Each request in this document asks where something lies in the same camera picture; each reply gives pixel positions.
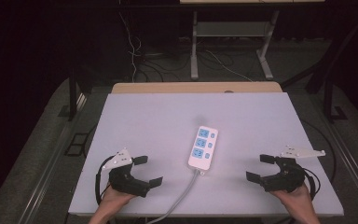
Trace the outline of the black stand leg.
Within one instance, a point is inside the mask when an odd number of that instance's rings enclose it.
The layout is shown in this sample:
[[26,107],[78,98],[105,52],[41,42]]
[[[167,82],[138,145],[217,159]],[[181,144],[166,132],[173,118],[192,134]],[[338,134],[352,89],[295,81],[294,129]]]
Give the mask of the black stand leg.
[[85,64],[74,66],[69,74],[69,120],[77,112],[77,99],[80,93],[90,93],[92,89],[92,75]]
[[340,106],[333,106],[333,68],[335,66],[335,62],[331,62],[325,73],[325,83],[324,83],[324,108],[323,113],[324,116],[330,123],[333,123],[335,120],[344,120],[347,119],[347,116],[343,112]]

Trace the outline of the white power strip blue sockets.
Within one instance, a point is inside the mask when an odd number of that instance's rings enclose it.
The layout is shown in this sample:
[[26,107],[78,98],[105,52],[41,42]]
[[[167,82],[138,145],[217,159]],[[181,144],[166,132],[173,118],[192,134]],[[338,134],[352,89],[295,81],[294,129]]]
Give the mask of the white power strip blue sockets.
[[202,171],[210,169],[218,134],[216,129],[199,127],[187,161],[190,167]]

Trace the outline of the aluminium floor rail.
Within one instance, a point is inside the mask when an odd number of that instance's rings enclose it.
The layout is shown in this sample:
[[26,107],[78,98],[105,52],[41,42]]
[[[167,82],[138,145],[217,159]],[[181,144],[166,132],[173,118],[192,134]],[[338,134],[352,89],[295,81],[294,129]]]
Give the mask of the aluminium floor rail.
[[75,126],[69,95],[55,93],[21,156],[31,192],[16,224],[64,224],[78,177],[79,161],[64,155]]
[[330,136],[333,138],[334,145],[337,149],[337,154],[342,159],[351,176],[351,179],[354,181],[354,184],[358,188],[358,163],[352,156],[349,147],[344,142],[344,139],[338,133],[337,128],[327,120],[324,121],[324,125]]

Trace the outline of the grey metal stand frame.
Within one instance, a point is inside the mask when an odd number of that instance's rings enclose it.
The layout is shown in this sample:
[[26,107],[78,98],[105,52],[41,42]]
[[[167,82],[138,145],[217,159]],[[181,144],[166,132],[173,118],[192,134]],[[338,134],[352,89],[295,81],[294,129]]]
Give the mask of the grey metal stand frame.
[[272,12],[268,21],[200,21],[199,13],[193,12],[190,77],[199,79],[197,40],[199,37],[262,37],[263,46],[256,51],[256,56],[267,80],[272,80],[273,75],[269,68],[266,54],[272,39],[280,11]]

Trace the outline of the person's right hand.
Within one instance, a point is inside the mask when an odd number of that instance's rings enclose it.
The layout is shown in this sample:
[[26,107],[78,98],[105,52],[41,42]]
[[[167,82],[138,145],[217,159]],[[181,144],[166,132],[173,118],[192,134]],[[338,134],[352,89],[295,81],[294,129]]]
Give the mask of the person's right hand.
[[313,212],[310,193],[305,184],[292,192],[277,190],[270,194],[281,201],[292,217],[303,218]]

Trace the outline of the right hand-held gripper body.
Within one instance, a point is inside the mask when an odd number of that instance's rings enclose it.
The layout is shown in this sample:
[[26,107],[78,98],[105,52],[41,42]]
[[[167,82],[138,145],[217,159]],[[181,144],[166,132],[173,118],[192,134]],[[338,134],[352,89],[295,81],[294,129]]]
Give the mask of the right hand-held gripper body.
[[316,192],[314,179],[308,171],[299,165],[297,159],[317,158],[325,155],[325,151],[307,149],[303,147],[287,146],[283,152],[275,157],[275,163],[280,168],[276,175],[263,176],[260,178],[260,185],[265,191],[286,190],[292,192],[301,187],[305,180],[310,183],[310,191]]

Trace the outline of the person's left hand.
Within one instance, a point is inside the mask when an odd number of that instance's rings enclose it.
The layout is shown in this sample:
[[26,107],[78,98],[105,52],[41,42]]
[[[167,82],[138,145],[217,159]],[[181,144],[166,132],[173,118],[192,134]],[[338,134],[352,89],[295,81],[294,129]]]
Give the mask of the person's left hand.
[[108,187],[99,204],[99,210],[103,214],[111,217],[120,211],[133,198],[135,198],[135,195],[120,192]]

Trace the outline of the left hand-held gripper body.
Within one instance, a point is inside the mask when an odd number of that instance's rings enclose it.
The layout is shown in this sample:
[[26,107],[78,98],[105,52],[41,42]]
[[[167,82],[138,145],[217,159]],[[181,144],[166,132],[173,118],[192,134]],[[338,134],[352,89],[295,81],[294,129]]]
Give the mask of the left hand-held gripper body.
[[124,148],[108,159],[107,162],[102,165],[102,170],[109,172],[108,178],[112,189],[145,197],[151,189],[149,182],[136,179],[131,174],[131,169],[135,166],[132,159],[133,157],[130,152]]

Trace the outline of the black rectangular floor frame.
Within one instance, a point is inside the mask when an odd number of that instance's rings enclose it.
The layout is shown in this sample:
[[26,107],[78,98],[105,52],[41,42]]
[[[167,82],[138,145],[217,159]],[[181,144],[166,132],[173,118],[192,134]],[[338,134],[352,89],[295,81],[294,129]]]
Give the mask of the black rectangular floor frame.
[[89,136],[88,133],[76,133],[64,151],[64,155],[68,157],[86,157],[86,144]]

